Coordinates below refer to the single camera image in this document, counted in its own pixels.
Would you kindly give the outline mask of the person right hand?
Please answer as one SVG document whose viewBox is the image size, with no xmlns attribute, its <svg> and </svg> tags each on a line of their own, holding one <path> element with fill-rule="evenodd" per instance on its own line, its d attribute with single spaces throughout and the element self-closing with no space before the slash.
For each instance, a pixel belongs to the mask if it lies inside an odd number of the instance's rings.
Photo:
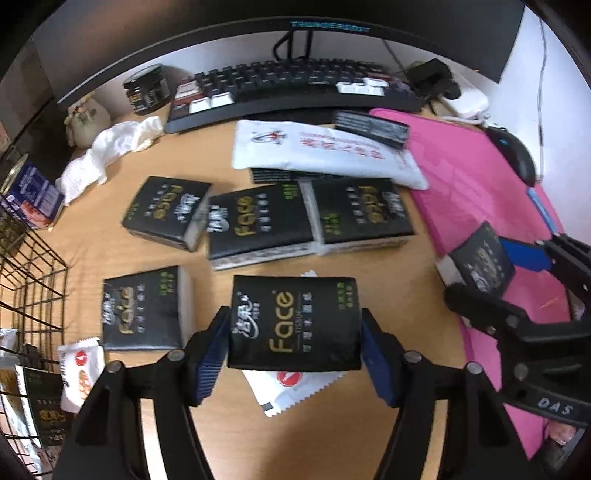
<svg viewBox="0 0 591 480">
<path fill-rule="evenodd" d="M 548 422 L 548 437 L 561 448 L 574 448 L 585 433 L 585 428 L 577 428 L 556 421 Z"/>
</svg>

